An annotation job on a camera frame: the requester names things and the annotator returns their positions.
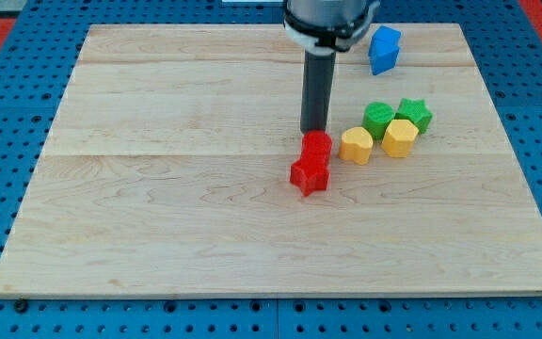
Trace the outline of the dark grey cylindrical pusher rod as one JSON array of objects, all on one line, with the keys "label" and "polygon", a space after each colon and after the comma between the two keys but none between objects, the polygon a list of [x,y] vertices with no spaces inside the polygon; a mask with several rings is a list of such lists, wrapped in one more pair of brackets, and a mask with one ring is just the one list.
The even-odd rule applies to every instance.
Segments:
[{"label": "dark grey cylindrical pusher rod", "polygon": [[336,55],[305,53],[300,131],[325,131]]}]

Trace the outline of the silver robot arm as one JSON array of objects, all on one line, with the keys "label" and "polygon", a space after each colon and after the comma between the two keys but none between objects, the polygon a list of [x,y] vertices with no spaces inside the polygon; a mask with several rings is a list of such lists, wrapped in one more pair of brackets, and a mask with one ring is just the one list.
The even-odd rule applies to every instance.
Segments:
[{"label": "silver robot arm", "polygon": [[380,6],[370,0],[285,0],[283,26],[305,53],[300,131],[327,129],[336,55],[368,32]]}]

